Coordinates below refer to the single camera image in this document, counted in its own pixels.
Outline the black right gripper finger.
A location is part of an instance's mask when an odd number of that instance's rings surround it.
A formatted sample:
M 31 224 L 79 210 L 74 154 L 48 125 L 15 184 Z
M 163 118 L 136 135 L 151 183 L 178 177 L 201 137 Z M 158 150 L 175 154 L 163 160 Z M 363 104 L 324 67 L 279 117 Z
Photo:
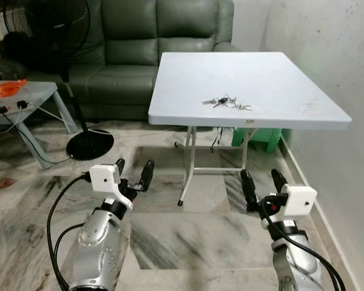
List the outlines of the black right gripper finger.
M 251 174 L 246 169 L 240 171 L 240 179 L 242 181 L 242 192 L 246 200 L 246 211 L 257 212 L 260 208 L 256 194 L 256 186 Z
M 285 176 L 277 169 L 271 170 L 271 178 L 276 189 L 275 194 L 279 195 L 285 193 L 284 186 L 287 185 L 288 181 Z

